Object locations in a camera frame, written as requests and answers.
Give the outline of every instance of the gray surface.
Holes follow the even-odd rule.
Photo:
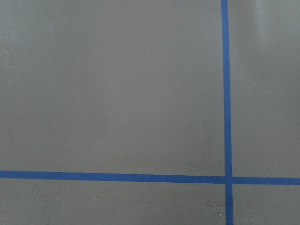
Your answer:
[[[5,170],[223,175],[218,0],[0,3]]]
[[[234,176],[300,177],[299,12],[229,1]]]
[[[235,225],[299,224],[300,187],[234,185]]]
[[[2,179],[0,188],[2,225],[225,224],[224,185]]]

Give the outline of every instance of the blue line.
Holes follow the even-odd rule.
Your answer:
[[[43,179],[43,180],[98,180],[160,183],[199,183],[224,184],[225,178],[218,176],[185,176],[154,174],[120,174],[87,172],[35,172],[35,171],[0,171],[0,178]]]
[[[233,225],[233,172],[231,145],[230,55],[227,0],[221,0],[224,83],[225,207],[226,225]]]
[[[234,184],[300,185],[300,178],[233,177]]]

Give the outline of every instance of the gray floor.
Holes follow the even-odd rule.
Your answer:
[[[230,0],[234,176],[300,178],[300,1]],[[219,0],[0,2],[0,170],[224,176]],[[224,185],[0,180],[2,225],[225,224]],[[234,185],[235,225],[300,186]]]

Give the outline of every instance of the vertical blue line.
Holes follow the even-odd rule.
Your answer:
[[[224,84],[225,206],[226,225],[233,225],[233,170],[231,145],[230,58],[227,0],[221,0]]]

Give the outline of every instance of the blue stripe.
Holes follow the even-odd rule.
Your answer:
[[[225,178],[218,176],[184,176],[154,174],[120,174],[87,172],[34,172],[0,171],[0,178],[43,179],[43,180],[98,180],[161,183],[224,184]]]
[[[300,178],[233,177],[234,184],[300,185]]]
[[[227,0],[221,1],[224,83],[225,207],[226,225],[233,225],[233,172],[231,145],[230,55]]]

